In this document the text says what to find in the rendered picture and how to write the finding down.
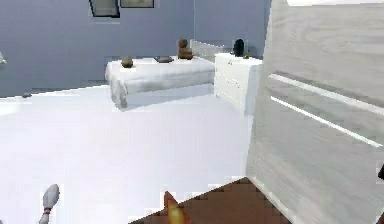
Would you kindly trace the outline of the white room door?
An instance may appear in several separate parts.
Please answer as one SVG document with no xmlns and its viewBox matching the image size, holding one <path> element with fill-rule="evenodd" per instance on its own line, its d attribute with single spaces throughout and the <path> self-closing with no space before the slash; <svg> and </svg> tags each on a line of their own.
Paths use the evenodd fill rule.
<svg viewBox="0 0 384 224">
<path fill-rule="evenodd" d="M 291 224 L 384 224 L 384 0 L 270 0 L 246 174 Z"/>
</svg>

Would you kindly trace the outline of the wide framed picture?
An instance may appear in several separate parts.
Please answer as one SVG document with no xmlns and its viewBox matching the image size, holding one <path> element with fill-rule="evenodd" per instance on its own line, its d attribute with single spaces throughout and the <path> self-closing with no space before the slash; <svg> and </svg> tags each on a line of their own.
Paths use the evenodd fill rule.
<svg viewBox="0 0 384 224">
<path fill-rule="evenodd" d="M 154 8 L 154 0 L 120 0 L 121 8 Z"/>
</svg>

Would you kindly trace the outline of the dark framed picture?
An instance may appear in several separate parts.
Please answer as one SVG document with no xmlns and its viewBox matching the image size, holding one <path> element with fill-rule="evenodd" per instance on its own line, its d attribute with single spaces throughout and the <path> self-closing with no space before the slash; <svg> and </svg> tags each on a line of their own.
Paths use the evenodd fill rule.
<svg viewBox="0 0 384 224">
<path fill-rule="evenodd" d="M 118 0 L 88 0 L 93 17 L 119 18 Z"/>
</svg>

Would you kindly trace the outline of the white chest of drawers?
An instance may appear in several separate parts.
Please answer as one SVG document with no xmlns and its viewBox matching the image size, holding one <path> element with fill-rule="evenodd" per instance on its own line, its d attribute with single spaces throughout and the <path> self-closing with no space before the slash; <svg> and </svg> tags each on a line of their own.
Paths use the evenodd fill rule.
<svg viewBox="0 0 384 224">
<path fill-rule="evenodd" d="M 242 115 L 253 115 L 262 61 L 230 53 L 215 55 L 214 94 Z"/>
</svg>

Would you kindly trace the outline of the white bed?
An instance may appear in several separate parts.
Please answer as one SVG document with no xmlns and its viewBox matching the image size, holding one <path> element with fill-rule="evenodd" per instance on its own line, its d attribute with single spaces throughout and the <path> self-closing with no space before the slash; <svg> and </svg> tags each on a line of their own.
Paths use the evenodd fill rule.
<svg viewBox="0 0 384 224">
<path fill-rule="evenodd" d="M 124 68 L 121 60 L 108 62 L 105 79 L 115 106 L 127 108 L 130 94 L 212 84 L 215 55 L 227 53 L 227 48 L 194 39 L 190 40 L 190 47 L 194 54 L 191 60 L 172 56 L 171 62 L 160 63 L 154 57 L 141 58 L 134 59 L 131 68 Z"/>
</svg>

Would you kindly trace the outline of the brown teddy bear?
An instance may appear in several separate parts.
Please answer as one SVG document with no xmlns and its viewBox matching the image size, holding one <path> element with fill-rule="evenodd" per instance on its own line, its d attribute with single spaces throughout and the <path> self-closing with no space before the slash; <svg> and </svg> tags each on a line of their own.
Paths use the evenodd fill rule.
<svg viewBox="0 0 384 224">
<path fill-rule="evenodd" d="M 178 42 L 178 58 L 191 60 L 193 58 L 192 49 L 188 48 L 188 41 L 186 39 L 180 39 Z"/>
</svg>

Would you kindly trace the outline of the orange yellow object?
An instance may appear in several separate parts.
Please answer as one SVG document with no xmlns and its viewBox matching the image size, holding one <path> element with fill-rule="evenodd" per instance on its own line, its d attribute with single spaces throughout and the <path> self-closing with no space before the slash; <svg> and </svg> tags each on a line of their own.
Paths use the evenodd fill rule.
<svg viewBox="0 0 384 224">
<path fill-rule="evenodd" d="M 168 224 L 193 224 L 189 215 L 178 206 L 178 202 L 168 191 L 164 193 L 164 208 L 167 210 Z"/>
</svg>

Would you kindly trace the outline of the black round object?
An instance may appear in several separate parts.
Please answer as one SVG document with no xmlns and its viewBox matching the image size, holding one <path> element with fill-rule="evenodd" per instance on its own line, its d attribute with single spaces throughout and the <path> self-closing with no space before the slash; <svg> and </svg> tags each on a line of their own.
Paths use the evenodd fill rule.
<svg viewBox="0 0 384 224">
<path fill-rule="evenodd" d="M 237 39 L 233 45 L 233 53 L 236 57 L 242 57 L 244 55 L 244 41 Z"/>
</svg>

